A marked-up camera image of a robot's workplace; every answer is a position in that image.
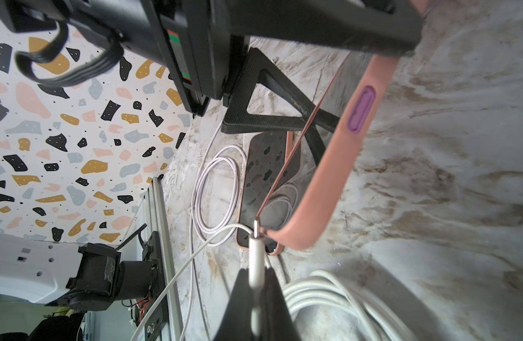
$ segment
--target white cable bundle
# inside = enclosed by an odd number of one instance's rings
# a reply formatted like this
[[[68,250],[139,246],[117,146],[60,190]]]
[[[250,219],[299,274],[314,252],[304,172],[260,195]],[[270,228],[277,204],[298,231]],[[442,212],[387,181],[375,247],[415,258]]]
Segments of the white cable bundle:
[[[316,270],[288,283],[282,293],[291,316],[311,305],[339,308],[356,317],[369,341],[414,341],[415,335],[386,304],[368,290],[348,289],[331,273]]]

